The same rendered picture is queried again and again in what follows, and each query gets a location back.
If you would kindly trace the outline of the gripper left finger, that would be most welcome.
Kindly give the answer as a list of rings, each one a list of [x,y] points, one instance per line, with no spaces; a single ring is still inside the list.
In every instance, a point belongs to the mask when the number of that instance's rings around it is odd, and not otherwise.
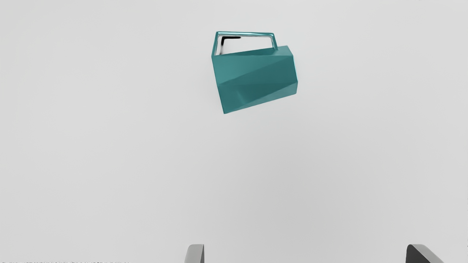
[[[189,245],[184,263],[205,263],[204,262],[204,244]]]

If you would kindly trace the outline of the teal faceted mug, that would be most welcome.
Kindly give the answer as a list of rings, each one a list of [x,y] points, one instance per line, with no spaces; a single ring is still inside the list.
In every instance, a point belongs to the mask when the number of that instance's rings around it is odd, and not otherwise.
[[[226,39],[241,37],[267,37],[271,47],[229,54],[218,52]],[[294,55],[288,46],[278,46],[272,32],[217,31],[211,58],[224,114],[297,93]]]

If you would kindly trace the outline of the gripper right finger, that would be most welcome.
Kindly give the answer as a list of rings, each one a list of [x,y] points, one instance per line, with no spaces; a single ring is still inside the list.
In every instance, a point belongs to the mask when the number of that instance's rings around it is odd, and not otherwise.
[[[427,246],[409,244],[406,250],[405,263],[444,263]]]

